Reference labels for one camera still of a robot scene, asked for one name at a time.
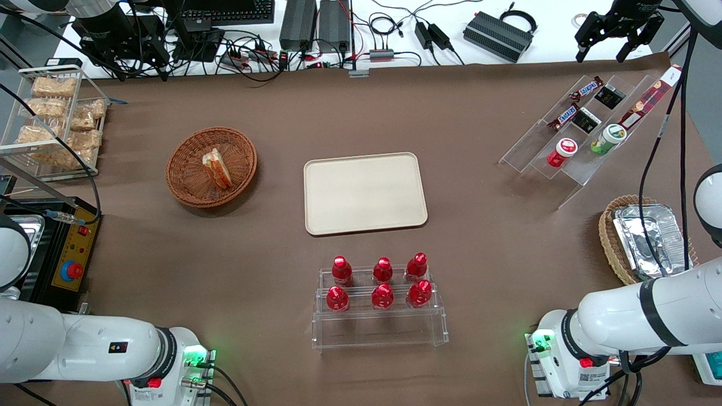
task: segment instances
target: emergency stop button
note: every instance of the emergency stop button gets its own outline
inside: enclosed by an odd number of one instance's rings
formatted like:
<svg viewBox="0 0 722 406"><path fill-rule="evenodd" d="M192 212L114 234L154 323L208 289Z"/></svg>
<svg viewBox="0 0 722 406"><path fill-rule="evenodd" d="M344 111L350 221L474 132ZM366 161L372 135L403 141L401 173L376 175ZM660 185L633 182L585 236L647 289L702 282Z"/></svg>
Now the emergency stop button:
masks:
<svg viewBox="0 0 722 406"><path fill-rule="evenodd" d="M63 278L65 282L72 282L81 276L83 276L83 265L72 259L65 261L63 267L60 268L60 277Z"/></svg>

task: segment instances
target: chocolate bar wrapper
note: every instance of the chocolate bar wrapper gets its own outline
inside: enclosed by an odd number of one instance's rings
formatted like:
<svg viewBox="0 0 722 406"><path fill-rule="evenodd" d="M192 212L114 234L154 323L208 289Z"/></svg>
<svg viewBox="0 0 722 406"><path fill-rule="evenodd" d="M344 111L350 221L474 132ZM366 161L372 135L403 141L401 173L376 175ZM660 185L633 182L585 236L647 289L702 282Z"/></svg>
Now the chocolate bar wrapper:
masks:
<svg viewBox="0 0 722 406"><path fill-rule="evenodd" d="M574 100L575 102L578 102L579 100L582 100L584 96L591 94L594 89L601 86L604 86L604 81L602 79L599 79L599 76L595 76L594 80L591 81L589 85L582 87L576 92L570 93L569 98Z"/></svg>
<svg viewBox="0 0 722 406"><path fill-rule="evenodd" d="M672 67L667 69L667 72L664 72L662 77L659 78L652 87L644 92L637 103L635 103L634 106L632 106L632 108L622 116L622 119L619 120L618 124L626 130L632 128L632 126L638 123L642 117L652 111L654 106L662 100L664 94L667 93L668 90L677 84L681 75L682 68L680 68L679 65L672 65Z"/></svg>
<svg viewBox="0 0 722 406"><path fill-rule="evenodd" d="M595 99L610 110L614 110L627 96L609 83L604 85L594 96Z"/></svg>
<svg viewBox="0 0 722 406"><path fill-rule="evenodd" d="M564 124L568 123L576 114L579 112L579 106L577 103L572 103L571 107L569 107L564 113L562 113L561 116L557 117L552 121L551 123L547 124L547 126L554 131L559 131Z"/></svg>
<svg viewBox="0 0 722 406"><path fill-rule="evenodd" d="M601 124L601 120L584 107L579 109L579 113L572 118L572 122L587 134Z"/></svg>

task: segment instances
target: red button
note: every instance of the red button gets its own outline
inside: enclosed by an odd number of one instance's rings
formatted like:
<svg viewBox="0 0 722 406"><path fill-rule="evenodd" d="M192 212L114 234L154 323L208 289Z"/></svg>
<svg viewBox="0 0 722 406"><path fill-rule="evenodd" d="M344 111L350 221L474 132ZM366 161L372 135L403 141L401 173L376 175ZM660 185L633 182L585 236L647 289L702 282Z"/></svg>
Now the red button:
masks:
<svg viewBox="0 0 722 406"><path fill-rule="evenodd" d="M68 277L72 279L77 279L81 276L83 276L83 266L81 264L78 264L77 262L70 264L68 266Z"/></svg>

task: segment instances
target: keyboard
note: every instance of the keyboard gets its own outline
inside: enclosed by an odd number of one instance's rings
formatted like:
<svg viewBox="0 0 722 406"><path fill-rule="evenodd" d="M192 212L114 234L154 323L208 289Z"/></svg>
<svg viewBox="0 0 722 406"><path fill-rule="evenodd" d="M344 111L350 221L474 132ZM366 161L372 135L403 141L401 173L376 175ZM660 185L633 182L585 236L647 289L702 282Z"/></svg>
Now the keyboard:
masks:
<svg viewBox="0 0 722 406"><path fill-rule="evenodd" d="M253 0L256 10L252 12L215 12L209 10L186 10L180 14L185 21L211 20L211 25L273 24L274 0Z"/></svg>

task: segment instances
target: yellow control panel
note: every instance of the yellow control panel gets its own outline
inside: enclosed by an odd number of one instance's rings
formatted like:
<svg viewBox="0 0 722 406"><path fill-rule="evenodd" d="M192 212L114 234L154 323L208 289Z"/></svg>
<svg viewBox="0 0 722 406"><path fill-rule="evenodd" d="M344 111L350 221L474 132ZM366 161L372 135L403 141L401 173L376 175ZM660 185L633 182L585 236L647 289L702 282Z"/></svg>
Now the yellow control panel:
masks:
<svg viewBox="0 0 722 406"><path fill-rule="evenodd" d="M90 221L95 215L85 209L78 208L75 217ZM90 257L90 249L95 241L97 227L98 223L70 225L63 251L60 254L55 273L53 273L52 286L72 290L73 292L80 290L80 282L83 281L85 276L85 269Z"/></svg>

